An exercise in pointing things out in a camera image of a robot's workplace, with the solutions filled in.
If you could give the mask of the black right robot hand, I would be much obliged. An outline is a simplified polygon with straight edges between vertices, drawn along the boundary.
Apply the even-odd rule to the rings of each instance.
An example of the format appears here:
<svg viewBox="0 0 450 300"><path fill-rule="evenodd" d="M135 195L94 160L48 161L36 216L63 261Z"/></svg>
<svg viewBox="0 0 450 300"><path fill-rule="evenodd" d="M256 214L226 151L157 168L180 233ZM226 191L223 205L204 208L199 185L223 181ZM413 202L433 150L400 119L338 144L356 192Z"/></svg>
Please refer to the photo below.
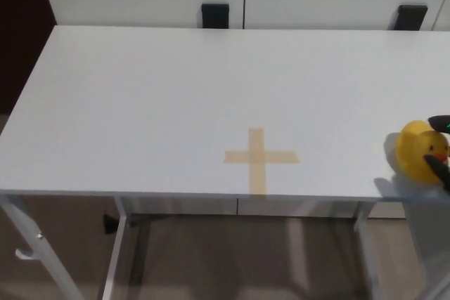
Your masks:
<svg viewBox="0 0 450 300"><path fill-rule="evenodd" d="M428 119L435 131L449 134L449 116L437 115ZM442 182L443 190L449 194L449 167L434 155L424 155L424 160L433 174Z"/></svg>

